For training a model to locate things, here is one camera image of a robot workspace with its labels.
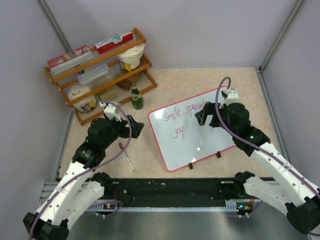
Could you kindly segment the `marker pen with magenta cap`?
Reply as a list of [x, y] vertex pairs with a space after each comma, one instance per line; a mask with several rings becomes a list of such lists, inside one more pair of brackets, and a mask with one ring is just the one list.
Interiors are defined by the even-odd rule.
[[134, 166], [133, 166], [133, 163], [132, 163], [131, 159], [129, 158], [127, 152], [125, 151], [125, 148], [124, 148], [123, 144], [120, 142], [118, 145], [119, 145], [119, 148], [123, 151], [123, 154], [124, 154], [127, 162], [129, 163], [131, 169], [132, 169], [133, 171], [135, 171], [135, 168], [134, 168]]

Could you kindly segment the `whiteboard with pink frame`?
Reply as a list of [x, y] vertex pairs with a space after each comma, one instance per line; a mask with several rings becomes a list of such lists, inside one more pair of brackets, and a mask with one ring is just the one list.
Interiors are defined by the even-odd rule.
[[216, 89], [151, 111], [148, 120], [169, 172], [235, 146], [232, 136], [221, 127], [213, 128], [208, 116], [200, 126], [195, 114], [206, 102], [215, 102]]

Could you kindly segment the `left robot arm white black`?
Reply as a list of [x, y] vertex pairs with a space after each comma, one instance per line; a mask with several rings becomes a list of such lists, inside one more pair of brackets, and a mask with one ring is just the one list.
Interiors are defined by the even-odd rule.
[[34, 213], [23, 218], [31, 240], [65, 240], [81, 215], [99, 198], [114, 191], [111, 178], [95, 173], [106, 157], [106, 149], [118, 138], [136, 139], [144, 123], [131, 115], [96, 118], [87, 130], [85, 141], [76, 150], [69, 167], [48, 199]]

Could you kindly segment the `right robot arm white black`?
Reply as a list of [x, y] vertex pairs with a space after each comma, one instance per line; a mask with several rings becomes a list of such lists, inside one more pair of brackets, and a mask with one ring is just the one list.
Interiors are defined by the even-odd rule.
[[256, 197], [283, 213], [289, 223], [304, 235], [320, 225], [320, 188], [304, 177], [276, 149], [270, 138], [250, 121], [250, 113], [241, 103], [229, 105], [206, 102], [195, 113], [199, 125], [211, 116], [210, 126], [221, 127], [236, 147], [256, 160], [279, 184], [276, 188], [251, 172], [238, 173], [233, 192], [239, 198]]

